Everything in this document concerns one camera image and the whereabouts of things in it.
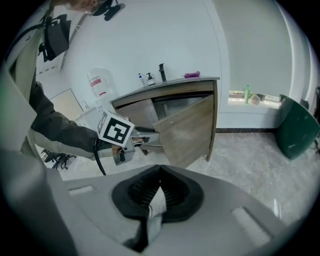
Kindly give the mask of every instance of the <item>white floor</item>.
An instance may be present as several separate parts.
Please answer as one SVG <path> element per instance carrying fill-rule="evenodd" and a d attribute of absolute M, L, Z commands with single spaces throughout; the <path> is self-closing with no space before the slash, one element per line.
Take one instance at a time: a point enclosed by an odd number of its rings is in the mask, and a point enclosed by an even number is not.
<path fill-rule="evenodd" d="M 169 165 L 164 154 L 144 156 L 137 149 L 132 161 L 116 166 L 112 157 L 101 159 L 105 172 L 115 174 L 154 164 Z M 233 183 L 269 207 L 286 224 L 305 216 L 320 181 L 320 155 L 310 148 L 295 160 L 288 160 L 278 149 L 270 133 L 219 133 L 209 162 L 201 157 L 188 170 Z M 77 157 L 69 169 L 59 170 L 63 180 L 102 176 L 95 161 Z M 152 206 L 155 214 L 165 210 Z"/>

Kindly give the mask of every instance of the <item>person's arm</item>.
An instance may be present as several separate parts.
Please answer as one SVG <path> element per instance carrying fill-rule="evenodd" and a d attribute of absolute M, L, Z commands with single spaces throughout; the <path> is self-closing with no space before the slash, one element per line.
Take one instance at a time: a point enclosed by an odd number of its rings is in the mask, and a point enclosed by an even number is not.
<path fill-rule="evenodd" d="M 94 143 L 98 134 L 89 128 L 78 126 L 63 114 L 54 110 L 53 103 L 44 95 L 42 85 L 33 78 L 29 104 L 37 116 L 31 130 L 35 143 L 55 153 L 66 153 L 94 159 Z M 112 145 L 99 141 L 99 157 L 111 157 Z"/>

